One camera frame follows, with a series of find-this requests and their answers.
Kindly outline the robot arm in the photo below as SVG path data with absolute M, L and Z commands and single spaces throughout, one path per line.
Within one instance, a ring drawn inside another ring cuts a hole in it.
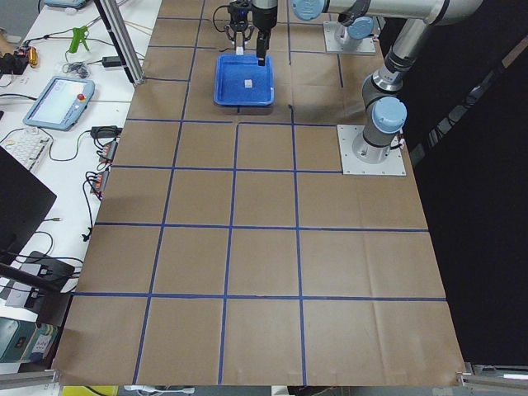
M 362 40 L 372 34 L 374 22 L 367 16 L 369 5 L 369 1 L 350 1 L 337 10 L 339 40 Z M 329 1 L 293 1 L 291 6 L 302 21 L 312 21 L 331 11 Z M 256 32 L 257 50 L 265 52 L 269 49 L 271 32 L 277 24 L 277 1 L 231 1 L 224 8 L 228 11 L 229 22 L 216 29 L 219 33 L 224 33 L 236 45 L 238 36 L 246 44 Z
M 396 41 L 384 57 L 384 64 L 370 74 L 362 86 L 365 111 L 369 116 L 384 97 L 395 97 L 403 87 L 403 78 L 416 62 L 434 26 L 452 25 L 470 17 L 480 1 L 293 1 L 296 17 L 311 21 L 323 13 L 338 14 L 338 22 L 351 26 L 356 19 L 394 17 L 406 20 Z

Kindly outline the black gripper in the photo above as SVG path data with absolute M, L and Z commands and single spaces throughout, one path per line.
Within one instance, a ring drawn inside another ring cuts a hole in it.
M 224 26 L 224 33 L 232 46 L 236 45 L 236 34 L 242 33 L 243 47 L 251 40 L 254 26 L 248 21 L 252 3 L 248 0 L 236 0 L 229 3 L 229 26 Z
M 276 26 L 276 8 L 252 7 L 252 22 L 259 30 L 256 56 L 259 66 L 266 65 L 266 53 L 269 49 L 269 32 Z

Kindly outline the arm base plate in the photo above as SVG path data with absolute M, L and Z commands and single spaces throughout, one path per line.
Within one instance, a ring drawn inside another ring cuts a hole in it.
M 375 44 L 371 37 L 351 38 L 345 26 L 335 21 L 323 23 L 326 52 L 329 54 L 354 54 L 374 56 Z
M 366 142 L 363 125 L 337 125 L 342 173 L 353 176 L 405 177 L 401 148 L 394 137 L 389 146 L 377 148 Z

